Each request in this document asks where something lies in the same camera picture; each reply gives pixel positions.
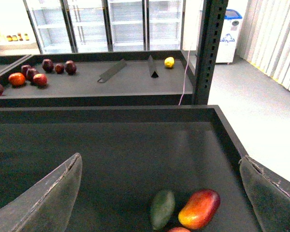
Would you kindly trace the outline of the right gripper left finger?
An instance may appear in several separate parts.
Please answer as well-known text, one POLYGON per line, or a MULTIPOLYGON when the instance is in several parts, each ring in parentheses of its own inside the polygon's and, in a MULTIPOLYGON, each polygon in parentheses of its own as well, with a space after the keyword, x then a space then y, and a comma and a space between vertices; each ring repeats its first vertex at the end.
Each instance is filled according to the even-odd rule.
POLYGON ((75 153, 1 208, 0 232, 65 231, 78 195, 82 167, 82 157, 75 153))

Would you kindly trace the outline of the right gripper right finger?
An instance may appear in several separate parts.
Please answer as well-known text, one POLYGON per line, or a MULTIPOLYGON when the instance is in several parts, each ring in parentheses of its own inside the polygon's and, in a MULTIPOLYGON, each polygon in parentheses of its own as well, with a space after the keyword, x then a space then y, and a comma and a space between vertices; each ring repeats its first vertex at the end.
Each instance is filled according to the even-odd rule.
POLYGON ((240 162, 246 194, 264 232, 290 232, 290 182, 250 156, 240 162))

